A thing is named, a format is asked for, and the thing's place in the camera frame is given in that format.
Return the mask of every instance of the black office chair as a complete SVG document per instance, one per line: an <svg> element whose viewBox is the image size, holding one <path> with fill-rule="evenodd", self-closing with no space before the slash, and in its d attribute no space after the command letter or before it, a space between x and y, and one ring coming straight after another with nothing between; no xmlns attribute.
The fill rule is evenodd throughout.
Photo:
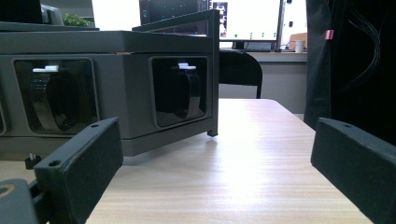
<svg viewBox="0 0 396 224"><path fill-rule="evenodd" d="M262 97L262 67L251 55L234 49L219 51L219 83L256 86L256 98Z"/></svg>

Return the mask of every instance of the monitor screen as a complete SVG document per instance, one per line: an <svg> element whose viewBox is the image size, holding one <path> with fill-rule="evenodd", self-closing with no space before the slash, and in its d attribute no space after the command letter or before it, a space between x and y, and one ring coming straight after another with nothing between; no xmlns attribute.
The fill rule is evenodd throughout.
<svg viewBox="0 0 396 224"><path fill-rule="evenodd" d="M0 21L43 23L39 0L1 0Z"/></svg>
<svg viewBox="0 0 396 224"><path fill-rule="evenodd" d="M172 19L195 12L206 11L209 0L139 0L142 25ZM178 26L163 32L198 35L206 32L201 24Z"/></svg>
<svg viewBox="0 0 396 224"><path fill-rule="evenodd" d="M220 41L267 41L280 38L283 0L212 0L220 11Z"/></svg>

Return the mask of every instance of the computer monitor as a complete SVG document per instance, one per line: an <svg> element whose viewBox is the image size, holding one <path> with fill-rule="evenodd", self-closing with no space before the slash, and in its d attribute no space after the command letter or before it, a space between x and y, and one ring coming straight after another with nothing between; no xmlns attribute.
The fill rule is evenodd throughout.
<svg viewBox="0 0 396 224"><path fill-rule="evenodd" d="M220 41L243 49L245 42L266 42L271 49L280 41L283 0L212 0L220 11Z"/></svg>
<svg viewBox="0 0 396 224"><path fill-rule="evenodd" d="M40 0L1 0L0 21L43 23Z"/></svg>
<svg viewBox="0 0 396 224"><path fill-rule="evenodd" d="M57 7L41 4L41 16L43 24L64 25L61 10Z"/></svg>
<svg viewBox="0 0 396 224"><path fill-rule="evenodd" d="M209 9L210 0L139 0L140 24L172 19ZM183 35L204 35L204 24L189 24L161 30L162 33L177 33Z"/></svg>

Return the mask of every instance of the desk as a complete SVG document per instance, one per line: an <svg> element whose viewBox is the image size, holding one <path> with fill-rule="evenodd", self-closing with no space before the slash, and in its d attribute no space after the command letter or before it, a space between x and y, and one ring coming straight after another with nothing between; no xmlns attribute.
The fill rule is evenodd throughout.
<svg viewBox="0 0 396 224"><path fill-rule="evenodd" d="M220 99L219 136L126 158L88 223L371 223L312 167L314 135L275 101Z"/></svg>

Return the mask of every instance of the screw hole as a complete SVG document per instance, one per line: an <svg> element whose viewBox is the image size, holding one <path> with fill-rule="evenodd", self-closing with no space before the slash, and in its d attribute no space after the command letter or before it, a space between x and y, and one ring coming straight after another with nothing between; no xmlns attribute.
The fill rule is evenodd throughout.
<svg viewBox="0 0 396 224"><path fill-rule="evenodd" d="M6 184L3 186L0 186L0 198L8 195L14 189L15 189L15 186L12 184Z"/></svg>
<svg viewBox="0 0 396 224"><path fill-rule="evenodd" d="M49 166L57 166L59 164L61 164L60 161L52 161L52 162L49 163Z"/></svg>

